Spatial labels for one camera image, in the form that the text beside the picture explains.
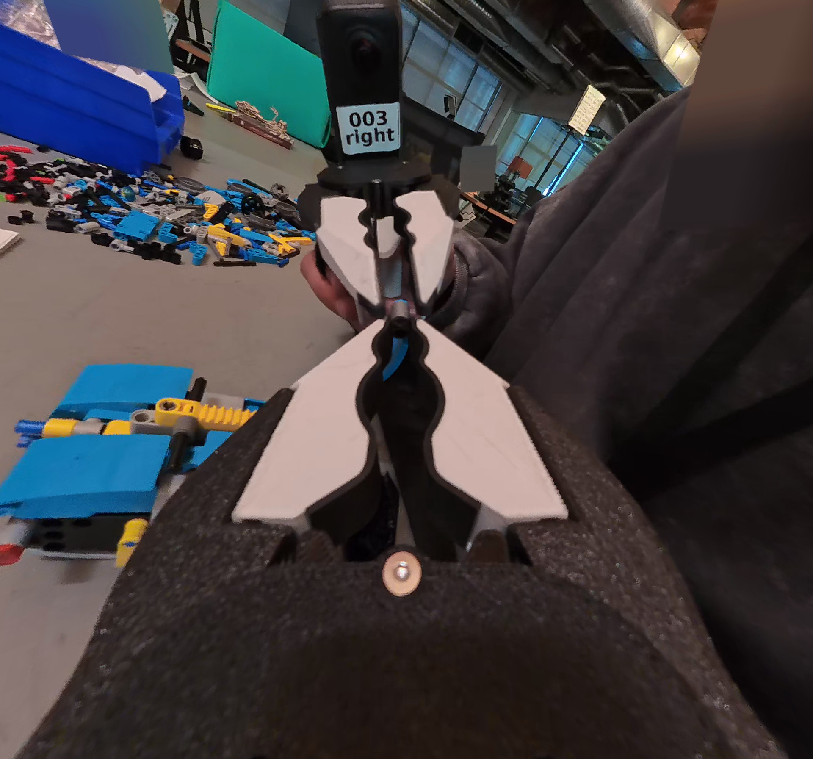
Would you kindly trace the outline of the person's right hand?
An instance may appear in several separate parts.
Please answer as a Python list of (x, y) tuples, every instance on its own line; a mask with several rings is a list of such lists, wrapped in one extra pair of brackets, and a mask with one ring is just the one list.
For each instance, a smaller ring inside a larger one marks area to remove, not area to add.
[(354, 298), (330, 269), (326, 269), (324, 273), (320, 272), (319, 259), (320, 256), (316, 250), (304, 256), (300, 264), (301, 276), (304, 277), (320, 303), (346, 321), (353, 331), (358, 333), (362, 328), (362, 323), (359, 320)]

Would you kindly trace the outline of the silver air duct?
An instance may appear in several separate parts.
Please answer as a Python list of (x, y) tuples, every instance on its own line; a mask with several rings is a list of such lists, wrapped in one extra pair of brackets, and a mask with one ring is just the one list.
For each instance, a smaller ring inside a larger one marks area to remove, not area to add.
[(677, 25), (680, 0), (584, 0), (606, 29), (666, 91), (694, 82), (700, 54)]

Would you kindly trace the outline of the blue plastic bin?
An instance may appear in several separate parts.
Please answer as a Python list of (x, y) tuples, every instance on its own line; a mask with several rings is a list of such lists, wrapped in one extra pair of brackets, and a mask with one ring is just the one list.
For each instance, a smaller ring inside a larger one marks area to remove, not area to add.
[(149, 73), (146, 89), (2, 25), (1, 132), (139, 176), (179, 144), (185, 110), (178, 79)]

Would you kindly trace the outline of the grey desk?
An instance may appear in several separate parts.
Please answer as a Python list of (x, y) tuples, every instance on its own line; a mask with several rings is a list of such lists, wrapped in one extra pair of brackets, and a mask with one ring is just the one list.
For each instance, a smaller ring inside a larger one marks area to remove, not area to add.
[(349, 757), (375, 691), (381, 561), (322, 530), (236, 522), (306, 398), (350, 353), (347, 321), (287, 266), (145, 261), (44, 222), (2, 259), (2, 480), (14, 426), (50, 418), (91, 365), (191, 368), (253, 420), (186, 475), (124, 568), (115, 559), (2, 566), (2, 749), (17, 757)]

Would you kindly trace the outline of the narrow blue curved arc piece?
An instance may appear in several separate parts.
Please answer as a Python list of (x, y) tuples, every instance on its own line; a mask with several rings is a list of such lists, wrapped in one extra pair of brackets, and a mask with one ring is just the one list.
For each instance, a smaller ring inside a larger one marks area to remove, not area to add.
[(390, 359), (388, 360), (387, 364), (384, 366), (384, 369), (382, 371), (381, 378), (383, 382), (389, 380), (396, 373), (398, 368), (405, 360), (408, 350), (409, 350), (409, 340), (407, 337), (405, 336), (393, 337)]

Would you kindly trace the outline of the teal plastic bin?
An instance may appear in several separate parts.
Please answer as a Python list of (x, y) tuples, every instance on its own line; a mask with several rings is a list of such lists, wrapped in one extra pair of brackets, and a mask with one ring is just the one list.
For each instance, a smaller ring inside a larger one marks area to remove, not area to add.
[(328, 142), (331, 110), (320, 58), (229, 0), (218, 0), (207, 89), (226, 104), (245, 101), (265, 116), (274, 108), (306, 144)]

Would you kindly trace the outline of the person's right forearm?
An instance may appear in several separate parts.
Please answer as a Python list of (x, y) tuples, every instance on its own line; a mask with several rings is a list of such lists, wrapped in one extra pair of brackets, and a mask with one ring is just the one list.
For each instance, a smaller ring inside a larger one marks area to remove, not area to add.
[(442, 295), (426, 318), (431, 327), (496, 370), (514, 313), (512, 291), (527, 233), (526, 226), (516, 225), (501, 244), (455, 229)]

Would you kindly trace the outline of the blue yellow toy brick model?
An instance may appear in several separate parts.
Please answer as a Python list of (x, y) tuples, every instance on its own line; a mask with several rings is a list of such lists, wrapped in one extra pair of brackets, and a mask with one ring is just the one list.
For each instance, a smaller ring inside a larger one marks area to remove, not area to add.
[(190, 368), (87, 366), (2, 482), (2, 566), (26, 551), (122, 567), (183, 481), (263, 405), (213, 391)]

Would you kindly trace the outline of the crumpled clear bag with pieces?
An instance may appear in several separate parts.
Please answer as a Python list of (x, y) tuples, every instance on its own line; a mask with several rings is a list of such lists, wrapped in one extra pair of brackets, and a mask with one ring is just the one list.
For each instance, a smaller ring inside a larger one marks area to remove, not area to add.
[(1, 24), (60, 50), (43, 0), (1, 0)]

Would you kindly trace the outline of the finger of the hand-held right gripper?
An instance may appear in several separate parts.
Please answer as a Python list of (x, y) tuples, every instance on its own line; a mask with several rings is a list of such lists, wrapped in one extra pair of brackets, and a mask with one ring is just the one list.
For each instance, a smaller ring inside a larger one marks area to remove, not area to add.
[(346, 195), (320, 202), (316, 230), (320, 252), (354, 300), (371, 316), (381, 316), (380, 264), (371, 228), (362, 221), (364, 199)]
[(406, 214), (402, 236), (407, 240), (412, 291), (419, 315), (429, 315), (440, 297), (453, 247), (453, 219), (435, 191), (412, 191), (395, 198)]

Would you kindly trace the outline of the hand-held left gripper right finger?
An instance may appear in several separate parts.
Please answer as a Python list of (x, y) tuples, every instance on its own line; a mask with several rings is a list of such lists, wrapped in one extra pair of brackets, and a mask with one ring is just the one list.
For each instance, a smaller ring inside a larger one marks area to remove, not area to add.
[(439, 388), (429, 425), (429, 517), (453, 543), (482, 530), (567, 519), (568, 510), (507, 393), (507, 383), (418, 321), (421, 365)]

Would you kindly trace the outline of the pile of loose brick pieces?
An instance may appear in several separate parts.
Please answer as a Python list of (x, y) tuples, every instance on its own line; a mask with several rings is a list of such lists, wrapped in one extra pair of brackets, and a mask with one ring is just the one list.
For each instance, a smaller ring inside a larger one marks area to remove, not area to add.
[(175, 266), (284, 267), (316, 242), (284, 186), (229, 178), (217, 188), (162, 164), (137, 176), (45, 147), (2, 144), (1, 195), (2, 229), (41, 223)]

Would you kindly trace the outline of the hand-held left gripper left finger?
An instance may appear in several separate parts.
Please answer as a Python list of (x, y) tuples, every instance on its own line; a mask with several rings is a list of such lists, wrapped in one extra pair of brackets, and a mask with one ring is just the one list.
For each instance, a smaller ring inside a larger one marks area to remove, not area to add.
[(383, 328), (384, 321), (374, 321), (294, 384), (232, 512), (234, 522), (322, 530), (334, 543), (346, 543), (370, 522), (381, 479), (357, 395), (380, 364), (373, 341)]

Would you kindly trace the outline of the white hanging panel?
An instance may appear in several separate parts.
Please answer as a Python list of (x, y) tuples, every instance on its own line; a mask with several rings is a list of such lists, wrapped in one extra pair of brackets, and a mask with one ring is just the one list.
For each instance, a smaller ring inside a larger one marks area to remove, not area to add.
[(595, 86), (588, 85), (568, 119), (568, 128), (582, 136), (586, 135), (605, 101), (604, 93)]

